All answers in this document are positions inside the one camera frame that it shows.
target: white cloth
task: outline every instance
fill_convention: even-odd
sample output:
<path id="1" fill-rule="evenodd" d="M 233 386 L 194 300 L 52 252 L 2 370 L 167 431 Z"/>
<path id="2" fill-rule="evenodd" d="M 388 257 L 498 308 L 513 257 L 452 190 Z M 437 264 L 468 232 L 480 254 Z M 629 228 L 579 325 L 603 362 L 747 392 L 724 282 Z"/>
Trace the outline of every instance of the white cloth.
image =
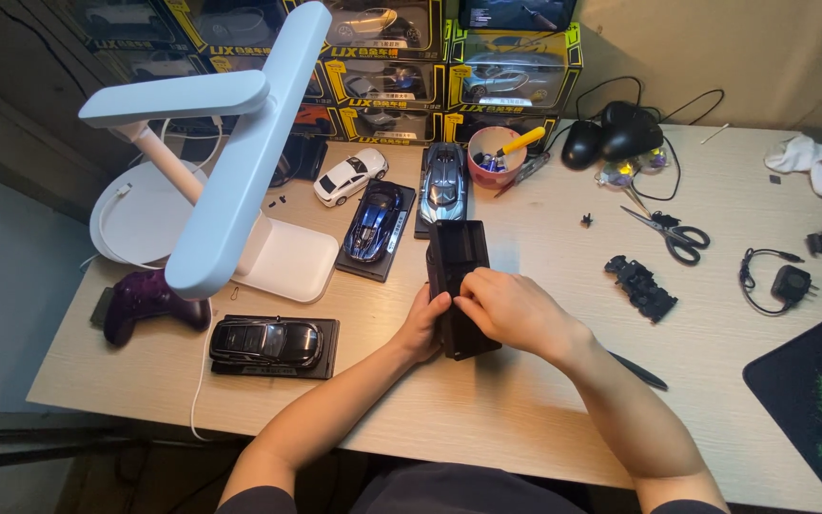
<path id="1" fill-rule="evenodd" d="M 811 186 L 822 197 L 822 145 L 804 134 L 782 141 L 766 152 L 766 167 L 779 173 L 810 171 Z"/>

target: pink cup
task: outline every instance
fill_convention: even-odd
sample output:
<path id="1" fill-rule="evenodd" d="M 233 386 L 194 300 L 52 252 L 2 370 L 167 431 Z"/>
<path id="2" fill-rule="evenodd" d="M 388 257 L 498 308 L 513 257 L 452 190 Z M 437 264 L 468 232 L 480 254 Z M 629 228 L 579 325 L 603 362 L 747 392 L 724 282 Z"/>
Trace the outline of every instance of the pink cup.
<path id="1" fill-rule="evenodd" d="M 519 168 L 525 162 L 527 154 L 525 148 L 519 148 L 519 150 L 510 152 L 507 156 L 503 156 L 506 169 L 500 172 L 491 172 L 481 168 L 479 163 L 474 162 L 471 156 L 476 154 L 496 155 L 503 145 L 508 145 L 517 137 L 519 137 L 517 132 L 506 127 L 482 128 L 471 136 L 468 155 L 469 174 L 475 184 L 485 189 L 502 189 L 503 186 L 516 178 Z"/>

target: yellow screwdriver handle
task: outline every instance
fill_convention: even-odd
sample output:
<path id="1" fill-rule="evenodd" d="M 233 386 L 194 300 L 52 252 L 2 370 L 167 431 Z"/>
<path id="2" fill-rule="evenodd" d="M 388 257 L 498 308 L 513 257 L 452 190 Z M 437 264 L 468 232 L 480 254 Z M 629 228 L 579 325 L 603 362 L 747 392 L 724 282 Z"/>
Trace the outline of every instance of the yellow screwdriver handle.
<path id="1" fill-rule="evenodd" d="M 522 134 L 519 137 L 513 139 L 510 143 L 500 148 L 499 153 L 497 153 L 497 156 L 506 156 L 509 154 L 509 152 L 515 152 L 519 148 L 529 146 L 535 141 L 541 139 L 542 137 L 544 137 L 544 127 L 532 129 L 527 133 Z"/>

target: black pen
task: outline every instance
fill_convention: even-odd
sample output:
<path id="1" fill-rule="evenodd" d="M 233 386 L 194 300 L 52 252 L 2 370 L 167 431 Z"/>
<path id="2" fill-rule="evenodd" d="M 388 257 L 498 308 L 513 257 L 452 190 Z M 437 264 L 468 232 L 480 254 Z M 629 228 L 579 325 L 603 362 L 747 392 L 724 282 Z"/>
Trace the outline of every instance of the black pen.
<path id="1" fill-rule="evenodd" d="M 615 354 L 613 351 L 609 351 L 608 353 L 611 354 L 613 358 L 616 358 L 617 362 L 623 364 L 624 368 L 629 369 L 631 373 L 639 377 L 639 380 L 644 381 L 652 387 L 657 387 L 662 391 L 668 391 L 668 384 L 666 384 L 664 380 L 659 379 L 652 373 L 646 371 L 645 368 L 638 366 L 634 362 Z"/>

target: person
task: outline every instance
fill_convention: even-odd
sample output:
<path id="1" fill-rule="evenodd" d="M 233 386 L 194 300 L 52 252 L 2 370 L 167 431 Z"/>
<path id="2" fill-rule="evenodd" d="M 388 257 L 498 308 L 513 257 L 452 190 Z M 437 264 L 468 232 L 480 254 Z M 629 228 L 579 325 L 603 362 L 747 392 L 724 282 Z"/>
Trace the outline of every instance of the person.
<path id="1" fill-rule="evenodd" d="M 648 386 L 614 360 L 592 331 L 530 278 L 487 268 L 460 295 L 417 293 L 407 320 L 370 356 L 285 407 L 244 449 L 218 514 L 296 513 L 297 471 L 334 448 L 405 372 L 439 349 L 437 317 L 452 303 L 490 338 L 542 357 L 565 373 L 645 514 L 721 514 L 728 506 L 687 428 Z M 581 512 L 555 493 L 497 469 L 423 463 L 375 478 L 352 512 Z"/>

